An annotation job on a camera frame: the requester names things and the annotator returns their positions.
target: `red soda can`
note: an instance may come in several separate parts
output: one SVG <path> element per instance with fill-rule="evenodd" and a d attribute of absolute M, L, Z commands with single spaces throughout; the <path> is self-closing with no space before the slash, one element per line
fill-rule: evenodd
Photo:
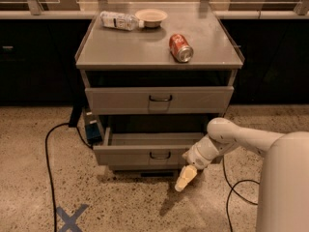
<path fill-rule="evenodd" d="M 183 35 L 174 34 L 170 38 L 170 50 L 179 62 L 188 62 L 193 57 L 193 48 Z"/>

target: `plastic bottle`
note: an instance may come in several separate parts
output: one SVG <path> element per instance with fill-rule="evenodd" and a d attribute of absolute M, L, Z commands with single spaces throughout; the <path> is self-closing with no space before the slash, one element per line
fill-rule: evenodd
<path fill-rule="evenodd" d="M 99 17 L 101 25 L 104 27 L 117 28 L 127 31 L 144 27 L 144 21 L 139 20 L 132 14 L 103 11 L 100 13 Z"/>

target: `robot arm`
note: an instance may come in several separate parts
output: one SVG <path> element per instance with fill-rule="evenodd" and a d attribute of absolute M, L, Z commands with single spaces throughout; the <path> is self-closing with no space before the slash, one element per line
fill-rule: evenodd
<path fill-rule="evenodd" d="M 238 146 L 264 158 L 259 187 L 257 232 L 307 232 L 309 227 L 309 132 L 281 134 L 241 128 L 216 118 L 208 135 L 194 144 L 184 157 L 189 163 L 175 189 L 182 191 L 211 161 Z"/>
<path fill-rule="evenodd" d="M 224 118 L 211 120 L 208 134 L 195 143 L 183 157 L 188 162 L 176 182 L 175 189 L 182 191 L 197 175 L 197 170 L 206 168 L 215 158 L 242 146 L 245 149 L 264 156 L 271 145 L 284 134 L 265 130 L 242 128 Z"/>

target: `terrazzo floor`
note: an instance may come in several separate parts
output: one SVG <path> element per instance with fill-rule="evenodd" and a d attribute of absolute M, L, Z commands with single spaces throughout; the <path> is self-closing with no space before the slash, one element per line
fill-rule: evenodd
<path fill-rule="evenodd" d="M 68 122 L 70 107 L 0 108 L 0 231 L 54 231 L 44 141 L 54 126 Z M 309 105 L 231 105 L 225 115 L 244 127 L 309 131 Z M 83 120 L 79 121 L 84 136 Z M 205 169 L 183 192 L 175 178 L 115 175 L 98 166 L 77 130 L 62 126 L 48 139 L 54 179 L 57 231 L 224 232 L 230 188 L 222 162 Z M 225 157 L 232 184 L 259 181 L 263 159 L 238 147 Z M 243 184 L 238 192 L 257 202 L 258 186 Z M 234 231 L 255 231 L 257 207 L 232 195 Z"/>

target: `white bowl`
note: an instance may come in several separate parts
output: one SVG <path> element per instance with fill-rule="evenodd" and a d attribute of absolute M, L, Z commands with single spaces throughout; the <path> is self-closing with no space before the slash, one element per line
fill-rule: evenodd
<path fill-rule="evenodd" d="M 156 9 L 146 9 L 135 13 L 135 16 L 145 21 L 145 27 L 158 27 L 167 18 L 167 13 Z"/>

